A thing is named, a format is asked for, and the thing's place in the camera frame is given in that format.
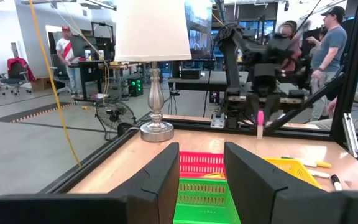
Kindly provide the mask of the red plastic basket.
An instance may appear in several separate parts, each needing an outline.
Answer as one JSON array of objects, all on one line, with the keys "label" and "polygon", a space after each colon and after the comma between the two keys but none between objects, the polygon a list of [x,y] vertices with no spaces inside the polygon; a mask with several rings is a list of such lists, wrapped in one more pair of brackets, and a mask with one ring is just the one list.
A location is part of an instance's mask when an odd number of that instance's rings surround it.
[{"label": "red plastic basket", "polygon": [[226,176],[223,154],[180,151],[180,177],[199,179],[215,172]]}]

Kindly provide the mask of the red jacket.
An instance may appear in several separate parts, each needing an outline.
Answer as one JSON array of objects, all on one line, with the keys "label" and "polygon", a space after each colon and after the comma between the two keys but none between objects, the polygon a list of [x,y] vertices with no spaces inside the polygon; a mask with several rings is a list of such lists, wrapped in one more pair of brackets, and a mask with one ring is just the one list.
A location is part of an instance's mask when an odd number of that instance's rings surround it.
[{"label": "red jacket", "polygon": [[7,60],[8,83],[33,82],[35,77],[28,63],[23,58],[10,58]]}]

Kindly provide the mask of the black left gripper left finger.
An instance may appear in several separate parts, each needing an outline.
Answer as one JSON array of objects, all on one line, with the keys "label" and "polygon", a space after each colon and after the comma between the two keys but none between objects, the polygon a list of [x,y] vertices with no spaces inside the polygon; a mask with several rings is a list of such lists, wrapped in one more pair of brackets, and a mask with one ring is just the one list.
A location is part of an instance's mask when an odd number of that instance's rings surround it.
[{"label": "black left gripper left finger", "polygon": [[179,143],[169,144],[132,177],[109,192],[109,224],[172,224],[177,202]]}]

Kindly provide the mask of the wall video screen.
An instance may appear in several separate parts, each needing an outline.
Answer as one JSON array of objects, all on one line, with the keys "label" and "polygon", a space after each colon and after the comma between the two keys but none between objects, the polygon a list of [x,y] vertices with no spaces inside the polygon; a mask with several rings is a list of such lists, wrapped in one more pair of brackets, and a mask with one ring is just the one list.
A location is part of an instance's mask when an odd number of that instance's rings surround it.
[{"label": "wall video screen", "polygon": [[196,30],[190,30],[190,49],[192,50],[207,50],[208,35]]}]

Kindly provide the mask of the yellow capped white marker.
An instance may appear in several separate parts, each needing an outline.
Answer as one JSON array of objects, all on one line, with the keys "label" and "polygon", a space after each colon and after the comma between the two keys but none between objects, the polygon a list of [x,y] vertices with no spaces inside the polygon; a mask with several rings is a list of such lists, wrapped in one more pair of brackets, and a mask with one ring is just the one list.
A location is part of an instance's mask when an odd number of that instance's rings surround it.
[{"label": "yellow capped white marker", "polygon": [[332,167],[330,163],[323,162],[323,161],[312,161],[312,160],[301,159],[301,158],[296,158],[296,160],[300,161],[304,166],[308,166],[308,167],[324,167],[324,168]]}]

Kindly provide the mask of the black floor fan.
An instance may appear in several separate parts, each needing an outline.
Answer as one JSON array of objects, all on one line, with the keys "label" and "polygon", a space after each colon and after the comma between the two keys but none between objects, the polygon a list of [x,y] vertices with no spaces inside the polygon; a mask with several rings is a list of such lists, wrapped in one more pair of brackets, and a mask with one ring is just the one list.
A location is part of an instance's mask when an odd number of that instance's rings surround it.
[{"label": "black floor fan", "polygon": [[131,108],[122,101],[105,99],[94,105],[95,117],[104,130],[104,139],[112,141],[110,134],[122,136],[129,128],[136,125],[137,118]]}]

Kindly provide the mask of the black aluminium table frame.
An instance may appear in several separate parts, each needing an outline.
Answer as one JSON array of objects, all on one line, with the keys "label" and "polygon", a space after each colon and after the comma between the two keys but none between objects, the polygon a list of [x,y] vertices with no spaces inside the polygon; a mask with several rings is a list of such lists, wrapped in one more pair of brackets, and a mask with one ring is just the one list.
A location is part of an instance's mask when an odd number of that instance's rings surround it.
[{"label": "black aluminium table frame", "polygon": [[[331,163],[324,171],[339,176],[346,190],[358,190],[358,158],[342,146],[345,138],[341,116],[352,107],[358,81],[358,6],[346,60],[345,80],[339,94],[333,125],[329,131],[282,118],[262,139],[246,131],[212,129],[207,118],[168,116],[176,130],[172,139],[182,151],[222,153],[225,142],[234,142],[261,157],[293,156]],[[73,167],[42,189],[43,193],[106,193],[134,175],[168,146],[168,142],[145,142],[131,131],[99,148],[81,168]]]}]

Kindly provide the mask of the yellow plastic basket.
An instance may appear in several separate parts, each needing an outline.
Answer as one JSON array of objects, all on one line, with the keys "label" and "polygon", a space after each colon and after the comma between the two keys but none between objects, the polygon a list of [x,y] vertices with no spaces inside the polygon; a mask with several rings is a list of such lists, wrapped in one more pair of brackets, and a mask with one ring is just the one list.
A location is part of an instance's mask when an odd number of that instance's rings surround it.
[{"label": "yellow plastic basket", "polygon": [[264,160],[275,165],[286,173],[291,174],[292,176],[321,189],[321,185],[300,161],[296,159],[280,159],[269,157],[264,157]]}]

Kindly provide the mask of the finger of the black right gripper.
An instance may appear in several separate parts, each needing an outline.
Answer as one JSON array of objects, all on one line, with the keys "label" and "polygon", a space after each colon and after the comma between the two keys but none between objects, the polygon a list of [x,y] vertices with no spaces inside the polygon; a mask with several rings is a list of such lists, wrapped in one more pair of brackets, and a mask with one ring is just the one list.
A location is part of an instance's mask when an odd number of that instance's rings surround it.
[{"label": "finger of the black right gripper", "polygon": [[279,110],[280,95],[268,95],[264,107],[264,121],[267,122],[271,115]]},{"label": "finger of the black right gripper", "polygon": [[247,95],[246,99],[246,115],[247,118],[254,124],[257,124],[259,110],[259,97],[256,94]]}]

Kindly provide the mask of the pink capped white marker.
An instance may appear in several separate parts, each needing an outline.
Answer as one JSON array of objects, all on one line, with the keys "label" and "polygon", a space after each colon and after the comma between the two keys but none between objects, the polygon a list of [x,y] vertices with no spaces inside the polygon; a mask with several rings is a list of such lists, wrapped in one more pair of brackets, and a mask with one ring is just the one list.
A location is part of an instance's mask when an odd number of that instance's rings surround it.
[{"label": "pink capped white marker", "polygon": [[264,132],[264,112],[262,110],[258,110],[257,113],[257,139],[263,138]]}]

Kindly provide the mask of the white shade table lamp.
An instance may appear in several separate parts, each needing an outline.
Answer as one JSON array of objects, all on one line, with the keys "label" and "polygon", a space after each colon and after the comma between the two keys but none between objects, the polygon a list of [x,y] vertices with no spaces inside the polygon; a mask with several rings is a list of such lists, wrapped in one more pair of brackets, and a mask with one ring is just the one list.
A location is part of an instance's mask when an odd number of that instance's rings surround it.
[{"label": "white shade table lamp", "polygon": [[184,0],[117,0],[116,62],[150,62],[148,105],[151,121],[140,127],[147,142],[174,136],[173,125],[163,121],[164,97],[158,62],[191,59]]}]

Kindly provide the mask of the silver metal bracket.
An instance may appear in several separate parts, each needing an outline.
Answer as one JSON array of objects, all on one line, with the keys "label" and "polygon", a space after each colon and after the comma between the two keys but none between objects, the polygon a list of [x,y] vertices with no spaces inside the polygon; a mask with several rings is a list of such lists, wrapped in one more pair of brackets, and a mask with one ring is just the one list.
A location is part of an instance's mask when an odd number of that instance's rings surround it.
[{"label": "silver metal bracket", "polygon": [[358,159],[358,140],[356,130],[350,113],[344,113],[342,119],[342,125],[347,142],[347,148],[349,153]]}]

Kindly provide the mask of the green plastic basket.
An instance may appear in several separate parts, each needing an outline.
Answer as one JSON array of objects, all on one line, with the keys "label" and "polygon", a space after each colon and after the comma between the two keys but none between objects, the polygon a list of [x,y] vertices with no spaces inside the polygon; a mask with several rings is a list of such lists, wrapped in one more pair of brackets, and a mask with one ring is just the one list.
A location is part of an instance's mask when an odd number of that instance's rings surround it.
[{"label": "green plastic basket", "polygon": [[226,180],[180,178],[174,224],[241,224]]}]

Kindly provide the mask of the black capped white marker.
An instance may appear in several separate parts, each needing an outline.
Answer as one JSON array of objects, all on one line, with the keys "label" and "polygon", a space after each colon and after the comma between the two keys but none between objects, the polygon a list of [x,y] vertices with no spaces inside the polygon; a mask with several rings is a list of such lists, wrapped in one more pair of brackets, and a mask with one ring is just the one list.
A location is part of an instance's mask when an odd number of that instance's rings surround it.
[{"label": "black capped white marker", "polygon": [[339,180],[339,177],[336,174],[330,176],[330,181],[333,184],[336,191],[342,191],[343,187]]}]

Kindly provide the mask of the computer tower green lights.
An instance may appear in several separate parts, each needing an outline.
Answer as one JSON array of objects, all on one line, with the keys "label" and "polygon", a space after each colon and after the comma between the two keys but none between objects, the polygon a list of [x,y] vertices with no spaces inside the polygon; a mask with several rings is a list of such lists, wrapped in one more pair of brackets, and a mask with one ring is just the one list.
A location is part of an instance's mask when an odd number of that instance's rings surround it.
[{"label": "computer tower green lights", "polygon": [[144,93],[141,78],[128,79],[128,92],[131,97],[137,97]]}]

